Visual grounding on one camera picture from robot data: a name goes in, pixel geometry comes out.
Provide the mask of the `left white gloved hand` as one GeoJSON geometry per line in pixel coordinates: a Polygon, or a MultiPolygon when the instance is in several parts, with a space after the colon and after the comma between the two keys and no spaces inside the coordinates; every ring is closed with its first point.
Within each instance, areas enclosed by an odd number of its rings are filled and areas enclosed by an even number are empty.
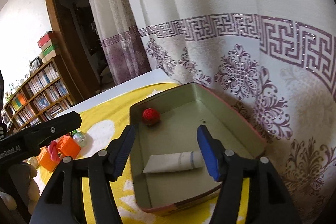
{"type": "Polygon", "coordinates": [[[36,168],[29,163],[22,162],[12,165],[8,173],[20,196],[25,198],[29,213],[33,214],[40,197],[38,184],[34,180],[38,174],[36,168]]]}

